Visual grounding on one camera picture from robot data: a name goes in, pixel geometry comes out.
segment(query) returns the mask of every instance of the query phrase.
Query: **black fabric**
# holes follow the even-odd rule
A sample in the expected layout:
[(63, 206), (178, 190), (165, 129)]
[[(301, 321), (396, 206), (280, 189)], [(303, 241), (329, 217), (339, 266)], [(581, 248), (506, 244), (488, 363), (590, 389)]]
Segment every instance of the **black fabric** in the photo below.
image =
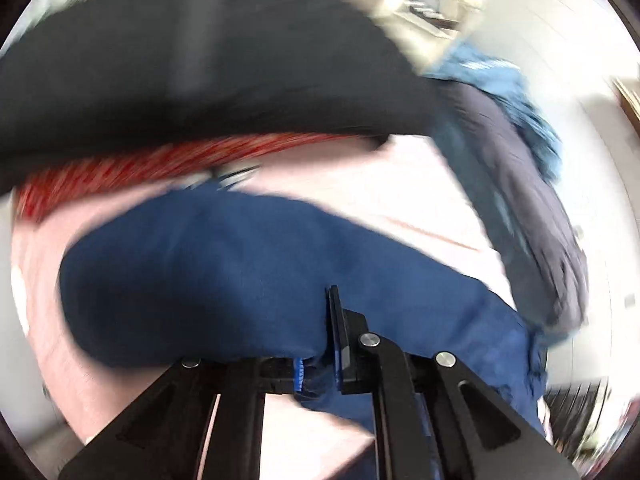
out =
[(177, 140), (420, 133), (425, 86), (340, 0), (88, 0), (0, 59), (0, 192), (51, 164)]

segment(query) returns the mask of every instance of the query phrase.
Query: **purple gray garment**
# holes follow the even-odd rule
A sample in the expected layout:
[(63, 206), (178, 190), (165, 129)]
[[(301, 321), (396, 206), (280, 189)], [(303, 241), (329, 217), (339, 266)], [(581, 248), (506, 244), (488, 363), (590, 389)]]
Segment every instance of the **purple gray garment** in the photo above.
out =
[[(516, 307), (524, 317), (542, 324), (547, 333), (570, 333), (584, 322), (588, 270), (586, 256), (578, 246), (560, 199), (540, 177), (531, 152), (515, 127), (487, 94), (458, 82), (443, 83), (442, 89), (460, 116), (466, 149), (484, 163), (508, 206), (503, 212), (504, 223), (509, 227), (513, 220), (517, 222), (524, 236), (521, 243), (526, 244), (524, 253), (535, 260), (550, 292), (550, 303), (539, 304), (536, 312), (523, 312), (514, 292)], [(476, 197), (476, 201), (491, 200), (487, 196), (490, 194), (487, 189), (486, 196)], [(506, 268), (510, 263), (502, 256)], [(517, 288), (517, 278), (509, 278), (512, 288)]]

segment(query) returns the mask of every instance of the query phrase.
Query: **light blue fabric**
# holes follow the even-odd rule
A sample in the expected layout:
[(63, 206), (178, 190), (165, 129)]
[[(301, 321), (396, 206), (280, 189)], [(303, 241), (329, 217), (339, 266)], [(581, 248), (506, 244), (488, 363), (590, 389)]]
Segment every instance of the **light blue fabric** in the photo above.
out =
[(466, 83), (489, 94), (516, 126), (542, 178), (548, 183), (558, 180), (562, 166), (560, 139), (527, 98), (525, 81), (517, 66), (462, 43), (439, 67), (423, 75)]

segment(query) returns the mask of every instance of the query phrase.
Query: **round metal bolt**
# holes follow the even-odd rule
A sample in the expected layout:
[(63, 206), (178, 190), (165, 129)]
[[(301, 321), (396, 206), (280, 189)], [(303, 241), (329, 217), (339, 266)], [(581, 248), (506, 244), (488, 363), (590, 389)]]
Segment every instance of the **round metal bolt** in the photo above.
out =
[(454, 364), (456, 364), (456, 356), (450, 354), (449, 352), (440, 352), (438, 355), (436, 355), (436, 362), (440, 366), (451, 368)]
[(184, 366), (185, 368), (195, 368), (196, 366), (198, 366), (200, 364), (200, 359), (183, 359), (182, 360), (182, 366)]
[(365, 332), (360, 336), (360, 344), (368, 347), (378, 346), (380, 344), (380, 338), (376, 334)]

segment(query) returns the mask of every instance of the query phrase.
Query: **blue strip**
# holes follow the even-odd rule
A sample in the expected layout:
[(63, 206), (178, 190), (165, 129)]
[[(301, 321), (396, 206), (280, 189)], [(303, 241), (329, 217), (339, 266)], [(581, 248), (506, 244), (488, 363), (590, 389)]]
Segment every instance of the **blue strip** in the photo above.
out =
[(296, 357), (293, 359), (293, 389), (296, 392), (302, 391), (302, 382), (305, 379), (305, 364), (302, 359)]

